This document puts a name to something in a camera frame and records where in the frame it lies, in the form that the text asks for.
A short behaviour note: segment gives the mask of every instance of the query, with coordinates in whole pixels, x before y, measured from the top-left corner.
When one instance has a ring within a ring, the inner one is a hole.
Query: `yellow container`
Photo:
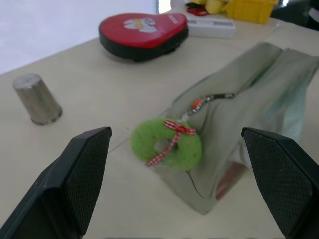
[[[205,5],[207,0],[191,0],[191,2],[200,4],[200,5]]]
[[[226,2],[222,0],[207,0],[205,8],[209,14],[217,14],[221,12],[225,5]]]
[[[266,24],[278,0],[232,0],[223,10],[229,18]]]

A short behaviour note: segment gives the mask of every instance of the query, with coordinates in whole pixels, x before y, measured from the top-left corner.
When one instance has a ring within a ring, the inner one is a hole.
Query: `table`
[[[206,216],[190,209],[134,158],[128,138],[140,122],[257,42],[319,55],[319,32],[270,19],[265,26],[235,22],[233,39],[188,38],[174,53],[145,63],[110,56],[98,39],[0,76],[0,225],[38,174],[69,140],[111,126],[101,193],[84,238],[283,238],[252,173],[247,173]],[[24,73],[42,76],[64,110],[56,123],[36,126],[11,86]],[[309,87],[302,147],[319,158],[319,73]]]

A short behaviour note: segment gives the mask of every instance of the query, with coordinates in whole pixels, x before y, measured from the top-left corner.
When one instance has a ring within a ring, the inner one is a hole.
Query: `gray fabric pouch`
[[[202,140],[203,157],[189,172],[157,166],[161,178],[196,211],[207,214],[249,167],[243,127],[257,127],[299,140],[307,86],[319,58],[260,43],[206,77],[173,102],[167,117],[180,119],[200,97],[215,100],[189,119]]]

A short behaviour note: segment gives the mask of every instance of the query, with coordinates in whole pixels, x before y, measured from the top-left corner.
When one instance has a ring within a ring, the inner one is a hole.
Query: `metal cup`
[[[61,106],[39,75],[20,76],[13,82],[13,88],[35,124],[53,123],[62,115]]]

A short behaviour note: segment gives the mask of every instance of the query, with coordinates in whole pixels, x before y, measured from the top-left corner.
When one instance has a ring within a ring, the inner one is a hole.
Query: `red checkered bow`
[[[169,144],[169,146],[160,154],[152,158],[149,162],[147,162],[145,165],[146,167],[151,167],[159,164],[162,162],[162,160],[165,158],[165,156],[171,151],[171,149],[174,147],[174,145],[179,141],[181,134],[186,133],[189,135],[195,135],[196,130],[194,128],[186,128],[185,126],[181,125],[180,123],[174,123],[172,121],[166,120],[163,122],[163,124],[177,132],[177,134],[174,135],[173,140]]]

